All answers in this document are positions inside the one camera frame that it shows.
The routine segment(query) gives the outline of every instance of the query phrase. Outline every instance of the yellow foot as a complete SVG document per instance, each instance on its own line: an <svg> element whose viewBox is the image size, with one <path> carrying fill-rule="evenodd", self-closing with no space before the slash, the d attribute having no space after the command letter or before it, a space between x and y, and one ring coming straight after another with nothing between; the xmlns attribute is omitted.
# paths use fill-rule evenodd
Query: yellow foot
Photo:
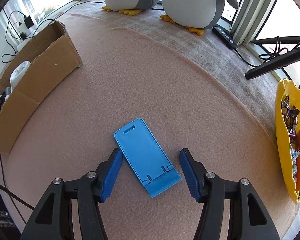
<svg viewBox="0 0 300 240"><path fill-rule="evenodd" d="M109 7L107 7L107 6L102 6L101 9L102 9L102 10L105 10L105 11L107 11L107 12L111 12L111 11L112 11L112 10L111 10Z"/></svg>
<svg viewBox="0 0 300 240"><path fill-rule="evenodd" d="M163 15L160 15L160 18L161 19L164 19L166 22L171 22L173 24L176 24L176 22L174 20L172 20L168 15L166 14L163 14Z"/></svg>
<svg viewBox="0 0 300 240"><path fill-rule="evenodd" d="M187 26L185 26L185 28L188 29L191 33L196 33L199 36L202 36L206 32L205 29L197 29L197 28L192 28Z"/></svg>
<svg viewBox="0 0 300 240"><path fill-rule="evenodd" d="M129 10L120 10L119 13L124 13L124 14L128 14L129 16L133 16L140 13L141 11L142 10L129 9Z"/></svg>

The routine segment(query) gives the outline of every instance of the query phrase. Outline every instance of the torn cardboard edge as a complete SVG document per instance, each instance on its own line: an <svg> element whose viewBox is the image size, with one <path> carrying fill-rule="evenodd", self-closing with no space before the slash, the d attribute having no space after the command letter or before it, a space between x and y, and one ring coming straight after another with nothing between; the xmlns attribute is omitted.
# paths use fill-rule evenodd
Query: torn cardboard edge
<svg viewBox="0 0 300 240"><path fill-rule="evenodd" d="M10 86L13 70L31 65L0 111L0 153L9 154L19 133L46 96L74 69L82 65L63 23L45 27L15 56L0 75L0 94Z"/></svg>

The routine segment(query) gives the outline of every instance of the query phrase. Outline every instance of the white plastic object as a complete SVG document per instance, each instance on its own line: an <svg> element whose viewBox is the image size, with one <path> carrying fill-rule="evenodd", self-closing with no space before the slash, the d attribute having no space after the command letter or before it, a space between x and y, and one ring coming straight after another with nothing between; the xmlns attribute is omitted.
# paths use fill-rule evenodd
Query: white plastic object
<svg viewBox="0 0 300 240"><path fill-rule="evenodd" d="M30 62L24 61L12 72L10 76L10 84L12 89L14 89L15 86L18 84L19 80L23 77L29 66Z"/></svg>

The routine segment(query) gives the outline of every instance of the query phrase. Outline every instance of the blue gripper pad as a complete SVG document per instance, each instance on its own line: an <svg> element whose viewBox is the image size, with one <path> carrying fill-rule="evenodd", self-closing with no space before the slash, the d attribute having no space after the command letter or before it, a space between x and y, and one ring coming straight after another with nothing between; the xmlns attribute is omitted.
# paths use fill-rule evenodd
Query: blue gripper pad
<svg viewBox="0 0 300 240"><path fill-rule="evenodd" d="M180 151L179 160L191 197L193 197L195 201L198 202L199 198L201 197L199 192L199 181L194 174L194 170L192 169L191 164L183 150Z"/></svg>
<svg viewBox="0 0 300 240"><path fill-rule="evenodd" d="M181 180L159 143L138 118L114 133L130 167L151 197L164 192Z"/></svg>
<svg viewBox="0 0 300 240"><path fill-rule="evenodd" d="M110 165L108 173L106 174L103 180L102 193L100 195L102 202L106 201L106 199L110 197L115 181L117 180L121 164L122 152L118 149L118 152L116 153L112 164Z"/></svg>

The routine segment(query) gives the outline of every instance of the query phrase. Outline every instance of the yellow bowl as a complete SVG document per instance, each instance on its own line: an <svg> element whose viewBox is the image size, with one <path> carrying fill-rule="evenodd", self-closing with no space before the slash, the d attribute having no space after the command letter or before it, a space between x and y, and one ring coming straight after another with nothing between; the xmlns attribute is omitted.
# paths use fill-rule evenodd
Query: yellow bowl
<svg viewBox="0 0 300 240"><path fill-rule="evenodd" d="M275 129L277 133L277 144L280 156L280 163L284 182L286 184L290 198L294 203L300 201L300 192L296 192L296 184L293 179L292 169L293 163L290 154L290 138L288 129L284 123L281 101L289 96L289 103L291 106L295 106L300 110L300 89L296 87L293 81L282 79L279 82L277 95L275 99ZM298 125L296 127L296 132L300 129L300 113L298 115Z"/></svg>

